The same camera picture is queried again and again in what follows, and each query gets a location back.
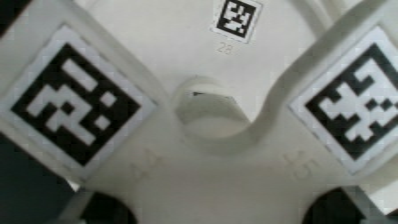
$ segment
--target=white plastic part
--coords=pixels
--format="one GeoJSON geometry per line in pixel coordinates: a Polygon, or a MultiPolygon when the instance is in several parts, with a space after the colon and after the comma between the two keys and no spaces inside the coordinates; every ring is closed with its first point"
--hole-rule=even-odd
{"type": "Polygon", "coordinates": [[[317,35],[301,13],[287,1],[264,2],[255,39],[250,45],[235,45],[239,53],[232,57],[218,49],[219,43],[235,42],[209,30],[219,2],[177,0],[168,8],[171,1],[129,1],[132,7],[115,9],[118,2],[127,3],[100,1],[93,14],[123,45],[74,2],[54,0],[33,2],[29,17],[22,16],[0,40],[3,99],[52,35],[68,24],[157,103],[88,179],[4,119],[0,130],[52,171],[123,200],[143,224],[301,223],[321,194],[367,180],[397,154],[395,141],[367,167],[351,174],[290,110],[294,99],[376,26],[397,43],[395,23],[386,17],[395,13],[397,2],[365,1],[310,49],[317,35]],[[123,15],[130,13],[138,13],[138,21],[127,28],[123,15]],[[162,19],[154,19],[157,15],[164,15],[162,19]],[[285,48],[273,48],[276,43],[285,48]],[[168,94],[194,74],[221,80],[255,120],[242,132],[221,138],[203,138],[187,131],[168,94]],[[262,101],[262,110],[255,112],[255,107],[246,106],[253,102],[242,101],[253,96],[262,101]]]}

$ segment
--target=black square pattern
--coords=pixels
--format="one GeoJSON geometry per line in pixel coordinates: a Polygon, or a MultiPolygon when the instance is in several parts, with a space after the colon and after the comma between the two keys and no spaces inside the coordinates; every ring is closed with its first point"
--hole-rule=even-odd
{"type": "Polygon", "coordinates": [[[67,43],[11,111],[79,164],[90,163],[139,108],[138,101],[67,43]]]}
{"type": "Polygon", "coordinates": [[[248,37],[258,8],[239,0],[226,0],[218,28],[241,38],[248,37]]]}
{"type": "Polygon", "coordinates": [[[397,128],[397,95],[398,72],[374,44],[306,103],[354,160],[397,128]]]}

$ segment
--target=white surface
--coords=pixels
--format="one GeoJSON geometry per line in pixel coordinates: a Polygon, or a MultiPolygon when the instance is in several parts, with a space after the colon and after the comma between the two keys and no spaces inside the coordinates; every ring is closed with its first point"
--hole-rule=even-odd
{"type": "Polygon", "coordinates": [[[228,40],[210,30],[223,3],[225,0],[99,0],[88,10],[170,94],[196,75],[216,78],[232,89],[253,121],[274,82],[319,34],[292,1],[260,0],[251,42],[228,40]],[[225,45],[234,48],[230,54],[221,52],[225,45]]]}

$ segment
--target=white border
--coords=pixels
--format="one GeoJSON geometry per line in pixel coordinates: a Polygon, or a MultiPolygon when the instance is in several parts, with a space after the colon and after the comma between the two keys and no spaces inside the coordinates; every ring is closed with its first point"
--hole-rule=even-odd
{"type": "Polygon", "coordinates": [[[225,5],[228,0],[223,1],[221,7],[219,7],[219,11],[216,13],[216,18],[214,18],[214,24],[212,24],[212,31],[219,34],[223,34],[230,39],[241,41],[242,43],[250,43],[251,37],[253,37],[253,31],[255,31],[255,25],[258,23],[258,17],[260,17],[260,13],[264,10],[264,5],[262,3],[258,3],[257,1],[251,0],[239,0],[241,2],[244,2],[248,5],[257,7],[257,13],[253,15],[253,21],[251,21],[251,26],[250,26],[250,30],[248,30],[248,35],[246,38],[239,37],[235,34],[232,34],[230,32],[226,32],[225,30],[221,30],[218,28],[218,23],[219,23],[219,19],[221,19],[221,14],[223,14],[223,9],[225,9],[225,5]]]}
{"type": "Polygon", "coordinates": [[[398,128],[392,130],[392,132],[386,134],[381,141],[376,143],[376,145],[369,149],[369,152],[365,153],[361,158],[354,160],[340,146],[340,143],[335,137],[329,134],[329,131],[324,128],[324,125],[321,124],[312,112],[308,111],[306,103],[314,99],[314,96],[319,94],[321,90],[326,88],[337,76],[342,74],[344,70],[347,69],[347,66],[353,64],[363,52],[369,50],[372,44],[379,45],[381,51],[385,52],[385,55],[398,71],[398,50],[390,41],[385,30],[381,29],[381,27],[376,27],[372,31],[369,32],[369,34],[365,35],[360,43],[349,49],[349,52],[342,56],[338,62],[333,64],[331,68],[326,70],[317,81],[312,83],[310,87],[306,88],[306,91],[303,92],[301,96],[296,98],[294,103],[290,104],[290,108],[296,112],[296,115],[303,119],[308,128],[312,129],[317,137],[321,138],[324,145],[331,149],[331,152],[335,156],[338,157],[338,160],[342,161],[353,174],[361,171],[361,169],[367,166],[367,163],[381,155],[388,145],[397,140],[398,128]]]}
{"type": "Polygon", "coordinates": [[[36,56],[36,60],[33,64],[27,67],[27,70],[24,72],[24,75],[20,77],[20,80],[17,81],[10,93],[0,101],[0,113],[3,117],[6,118],[8,122],[13,124],[17,129],[20,130],[22,134],[29,136],[40,146],[47,150],[47,152],[52,154],[63,165],[72,170],[74,174],[83,178],[88,179],[91,173],[97,171],[102,163],[106,162],[106,159],[109,158],[111,154],[116,151],[116,148],[122,146],[123,141],[127,140],[129,136],[132,135],[132,132],[136,128],[139,127],[143,121],[146,120],[154,110],[155,110],[155,103],[138,87],[132,85],[132,82],[123,77],[116,67],[107,62],[104,57],[100,56],[100,53],[97,49],[91,47],[91,45],[86,43],[84,39],[81,38],[77,32],[74,29],[65,25],[59,29],[59,31],[54,34],[54,37],[51,39],[51,43],[47,47],[42,49],[42,52],[36,56]],[[109,79],[115,81],[116,85],[122,87],[125,93],[134,98],[134,100],[141,104],[141,109],[138,111],[136,116],[129,120],[125,126],[122,127],[120,132],[116,133],[115,137],[111,138],[104,148],[100,149],[90,163],[86,166],[83,166],[75,159],[70,157],[70,155],[65,153],[58,145],[52,143],[49,138],[42,135],[42,133],[36,131],[33,126],[26,123],[22,118],[15,115],[11,112],[11,107],[20,99],[20,96],[42,74],[42,71],[61,51],[61,48],[65,44],[70,44],[79,51],[79,53],[84,55],[86,59],[97,66],[99,70],[104,72],[109,79]]]}

